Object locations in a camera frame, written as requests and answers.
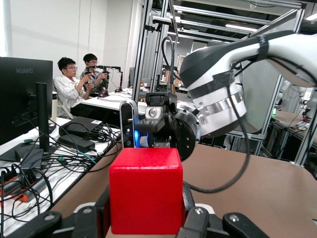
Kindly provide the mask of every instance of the man in white shirt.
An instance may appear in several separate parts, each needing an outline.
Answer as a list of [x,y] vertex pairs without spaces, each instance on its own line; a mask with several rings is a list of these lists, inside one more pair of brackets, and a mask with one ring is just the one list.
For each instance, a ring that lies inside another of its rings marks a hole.
[[83,87],[84,83],[90,79],[91,74],[85,75],[81,80],[77,79],[76,62],[70,58],[63,57],[57,64],[63,75],[54,80],[54,86],[63,105],[66,106],[74,116],[104,120],[105,118],[102,113],[81,104],[82,101],[89,98],[94,88],[93,83],[88,83],[87,91],[85,91]]

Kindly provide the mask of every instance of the white shirt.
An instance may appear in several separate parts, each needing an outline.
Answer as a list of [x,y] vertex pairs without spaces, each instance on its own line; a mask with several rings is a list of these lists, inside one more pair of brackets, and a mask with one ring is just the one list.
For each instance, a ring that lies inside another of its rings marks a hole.
[[57,95],[63,102],[63,105],[69,110],[84,101],[84,95],[86,94],[84,87],[82,87],[80,94],[78,94],[76,86],[79,84],[80,80],[75,77],[73,77],[73,80],[74,81],[70,80],[64,75],[57,77],[54,80],[54,87]]

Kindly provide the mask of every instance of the man wearing glasses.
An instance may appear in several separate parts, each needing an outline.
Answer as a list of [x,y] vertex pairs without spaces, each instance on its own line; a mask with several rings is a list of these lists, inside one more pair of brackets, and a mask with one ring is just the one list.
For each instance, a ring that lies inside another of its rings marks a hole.
[[[94,54],[86,54],[83,58],[86,67],[89,66],[96,66],[98,65],[98,59]],[[94,88],[92,89],[92,93],[101,93],[104,91],[104,87],[106,87],[106,78],[107,78],[107,74],[106,73],[101,73],[98,72],[96,70],[94,70],[94,68],[89,68],[89,72],[91,73],[90,75],[90,82],[92,82],[94,84]],[[85,74],[87,73],[87,71],[85,70],[84,72],[82,72],[82,74],[80,75],[80,79],[82,79]]]
[[63,105],[66,106],[74,116],[104,121],[105,118],[102,113],[81,104],[82,101],[89,98],[94,88],[93,83],[88,83],[87,91],[84,89],[84,84],[89,81],[92,73],[84,75],[79,80],[76,78],[77,67],[74,60],[63,57],[57,64],[63,75],[54,80],[54,87]]

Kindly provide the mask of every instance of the blue light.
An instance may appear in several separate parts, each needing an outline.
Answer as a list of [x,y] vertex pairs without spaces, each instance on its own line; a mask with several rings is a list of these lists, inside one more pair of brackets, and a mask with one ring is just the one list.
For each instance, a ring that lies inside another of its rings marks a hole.
[[140,136],[137,130],[134,131],[135,146],[140,148]]

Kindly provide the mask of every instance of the eyeglasses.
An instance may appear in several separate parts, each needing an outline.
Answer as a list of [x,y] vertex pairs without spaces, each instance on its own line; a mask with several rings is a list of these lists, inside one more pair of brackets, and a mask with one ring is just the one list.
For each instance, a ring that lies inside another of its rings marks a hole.
[[77,69],[78,69],[78,67],[69,67],[69,68],[65,68],[65,69],[77,70]]

